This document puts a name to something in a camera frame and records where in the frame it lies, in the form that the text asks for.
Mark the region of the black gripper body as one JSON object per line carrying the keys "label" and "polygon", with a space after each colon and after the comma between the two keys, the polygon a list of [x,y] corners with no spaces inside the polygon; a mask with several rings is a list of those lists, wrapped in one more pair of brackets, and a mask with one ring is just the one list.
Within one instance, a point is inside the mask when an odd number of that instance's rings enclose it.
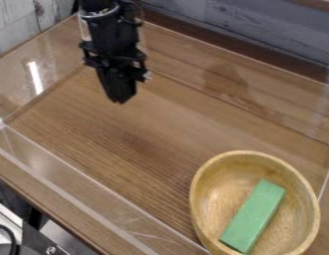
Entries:
{"label": "black gripper body", "polygon": [[81,10],[79,21],[89,38],[79,43],[85,65],[91,67],[102,84],[145,82],[150,78],[146,54],[138,49],[138,28],[143,22],[133,9]]}

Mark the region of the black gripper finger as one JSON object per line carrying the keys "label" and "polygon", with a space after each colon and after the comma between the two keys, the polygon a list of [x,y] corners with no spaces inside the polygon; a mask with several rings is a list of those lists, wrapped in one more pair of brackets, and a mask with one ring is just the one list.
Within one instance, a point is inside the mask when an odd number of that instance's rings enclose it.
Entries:
{"label": "black gripper finger", "polygon": [[109,100],[123,104],[137,93],[135,68],[99,68],[97,76]]}

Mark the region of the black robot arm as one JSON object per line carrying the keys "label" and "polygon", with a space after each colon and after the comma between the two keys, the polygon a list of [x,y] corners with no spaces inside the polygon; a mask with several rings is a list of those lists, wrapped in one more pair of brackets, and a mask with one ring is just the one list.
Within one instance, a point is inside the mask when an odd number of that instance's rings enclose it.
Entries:
{"label": "black robot arm", "polygon": [[86,24],[87,39],[78,47],[83,63],[95,70],[103,92],[113,103],[123,104],[137,93],[137,82],[150,78],[146,54],[138,48],[134,0],[78,0],[78,20]]}

